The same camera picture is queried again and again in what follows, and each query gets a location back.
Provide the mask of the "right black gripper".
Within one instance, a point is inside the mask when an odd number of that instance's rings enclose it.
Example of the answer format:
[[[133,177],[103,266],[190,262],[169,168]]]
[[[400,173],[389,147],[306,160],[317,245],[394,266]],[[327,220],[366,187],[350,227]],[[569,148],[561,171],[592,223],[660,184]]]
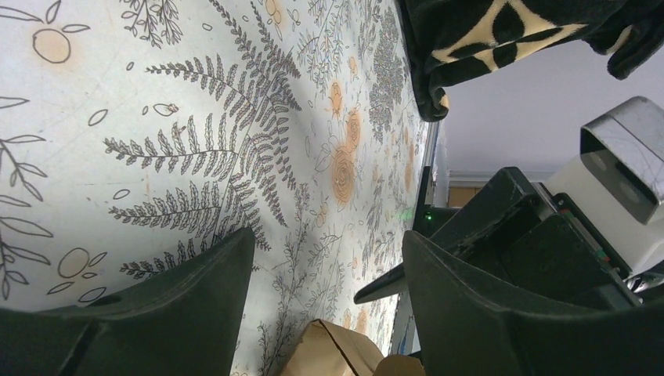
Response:
[[[500,169],[435,230],[404,235],[404,262],[358,291],[357,304],[408,287],[415,306],[537,306],[539,295],[599,310],[641,304],[563,215],[540,216],[518,168]]]

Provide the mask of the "brown cardboard box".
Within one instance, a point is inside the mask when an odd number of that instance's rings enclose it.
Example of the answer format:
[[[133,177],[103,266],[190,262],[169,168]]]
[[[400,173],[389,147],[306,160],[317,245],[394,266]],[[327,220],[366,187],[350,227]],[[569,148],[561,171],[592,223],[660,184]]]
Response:
[[[404,355],[384,356],[364,334],[313,320],[284,366],[285,376],[418,376],[421,362]]]

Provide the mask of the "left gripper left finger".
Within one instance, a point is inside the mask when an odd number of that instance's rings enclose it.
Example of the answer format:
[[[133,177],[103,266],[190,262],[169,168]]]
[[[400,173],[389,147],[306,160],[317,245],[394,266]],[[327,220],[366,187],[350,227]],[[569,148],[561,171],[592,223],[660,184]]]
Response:
[[[254,259],[242,228],[86,307],[1,311],[4,375],[227,375]]]

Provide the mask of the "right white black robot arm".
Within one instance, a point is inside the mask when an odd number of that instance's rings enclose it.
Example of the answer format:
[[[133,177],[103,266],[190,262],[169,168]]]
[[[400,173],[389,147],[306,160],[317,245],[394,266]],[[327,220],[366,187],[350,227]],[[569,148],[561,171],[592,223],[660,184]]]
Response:
[[[591,309],[644,301],[638,285],[663,274],[663,223],[645,225],[623,207],[632,183],[578,158],[545,183],[501,168],[462,207],[429,199],[425,173],[413,230],[452,256],[545,298]]]

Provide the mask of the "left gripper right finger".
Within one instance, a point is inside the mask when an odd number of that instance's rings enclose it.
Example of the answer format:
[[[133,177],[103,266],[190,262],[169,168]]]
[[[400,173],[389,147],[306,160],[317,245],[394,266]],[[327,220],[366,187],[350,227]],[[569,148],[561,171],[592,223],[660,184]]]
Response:
[[[516,287],[407,231],[402,258],[428,375],[660,375],[663,304],[601,311]]]

